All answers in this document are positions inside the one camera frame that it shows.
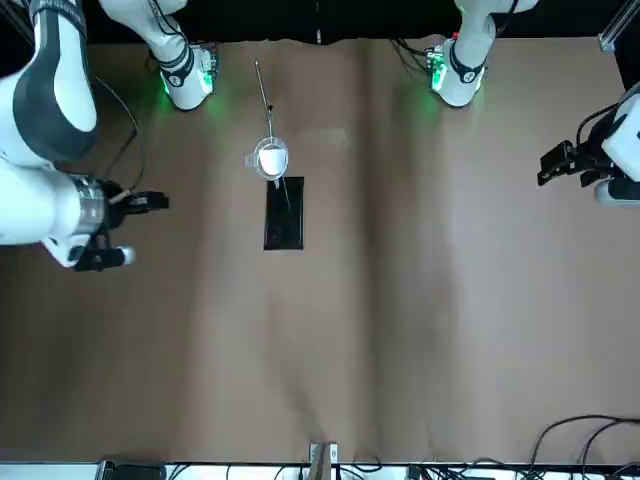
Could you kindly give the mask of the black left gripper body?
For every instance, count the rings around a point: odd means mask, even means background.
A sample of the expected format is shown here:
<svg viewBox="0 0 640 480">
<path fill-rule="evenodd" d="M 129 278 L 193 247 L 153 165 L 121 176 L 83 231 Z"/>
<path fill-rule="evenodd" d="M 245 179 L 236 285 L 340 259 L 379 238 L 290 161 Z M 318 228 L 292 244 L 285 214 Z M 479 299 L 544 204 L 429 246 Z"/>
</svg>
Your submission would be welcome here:
<svg viewBox="0 0 640 480">
<path fill-rule="evenodd" d="M 611 175 L 614 172 L 613 163 L 600 142 L 584 142 L 576 147 L 574 169 L 576 173 L 596 172 L 598 175 Z"/>
</svg>

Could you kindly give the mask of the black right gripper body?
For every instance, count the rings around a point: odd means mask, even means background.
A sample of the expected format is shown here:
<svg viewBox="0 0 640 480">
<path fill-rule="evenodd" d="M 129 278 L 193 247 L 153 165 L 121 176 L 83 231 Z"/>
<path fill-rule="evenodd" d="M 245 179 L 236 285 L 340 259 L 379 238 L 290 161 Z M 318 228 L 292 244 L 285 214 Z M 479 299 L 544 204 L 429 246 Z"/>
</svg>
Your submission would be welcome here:
<svg viewBox="0 0 640 480">
<path fill-rule="evenodd" d="M 104 197 L 106 202 L 106 214 L 104 223 L 109 230 L 118 228 L 124 221 L 125 203 L 131 196 L 131 191 L 122 188 L 117 182 L 104 181 Z"/>
</svg>

